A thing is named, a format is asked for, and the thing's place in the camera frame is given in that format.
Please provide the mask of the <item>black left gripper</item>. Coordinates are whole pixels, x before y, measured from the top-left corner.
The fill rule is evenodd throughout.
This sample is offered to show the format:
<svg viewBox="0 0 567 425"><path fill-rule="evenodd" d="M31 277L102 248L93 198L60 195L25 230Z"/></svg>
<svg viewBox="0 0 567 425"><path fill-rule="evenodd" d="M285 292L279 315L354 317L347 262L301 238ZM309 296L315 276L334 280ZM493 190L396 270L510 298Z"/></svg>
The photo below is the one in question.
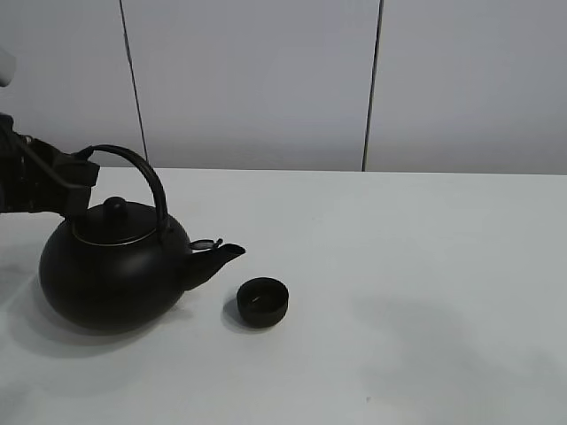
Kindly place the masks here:
<svg viewBox="0 0 567 425"><path fill-rule="evenodd" d="M56 213L74 220L89 209L91 188L100 166L84 152L60 152L55 176L43 159L13 130L13 118L1 114L1 213Z"/></svg>

